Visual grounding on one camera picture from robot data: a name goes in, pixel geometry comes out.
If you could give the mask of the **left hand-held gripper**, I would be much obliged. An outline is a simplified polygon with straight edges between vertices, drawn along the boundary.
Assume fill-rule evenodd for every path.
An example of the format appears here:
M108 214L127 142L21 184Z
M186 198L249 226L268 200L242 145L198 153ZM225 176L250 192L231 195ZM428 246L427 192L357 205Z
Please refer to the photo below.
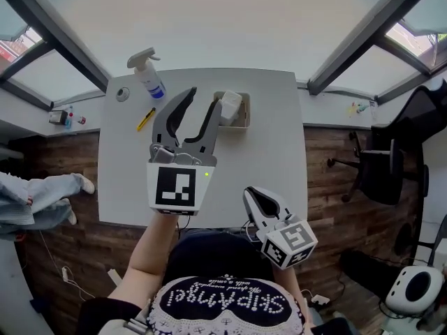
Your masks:
M217 166L213 152L222 110L220 100L210 104L197 136L185 138L182 148L178 148L176 132L196 92L197 87L191 87L179 93L154 119L147 192L149 207L161 214L197 215Z

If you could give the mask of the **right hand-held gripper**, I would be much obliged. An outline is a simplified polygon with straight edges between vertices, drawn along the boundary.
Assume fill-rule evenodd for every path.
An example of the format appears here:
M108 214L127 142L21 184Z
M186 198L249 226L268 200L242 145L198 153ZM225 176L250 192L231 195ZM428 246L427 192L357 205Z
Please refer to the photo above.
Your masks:
M309 258L318 240L306 221L280 222L292 214L282 196L248 186L242 198L249 220L258 228L261 253L275 267L287 269Z

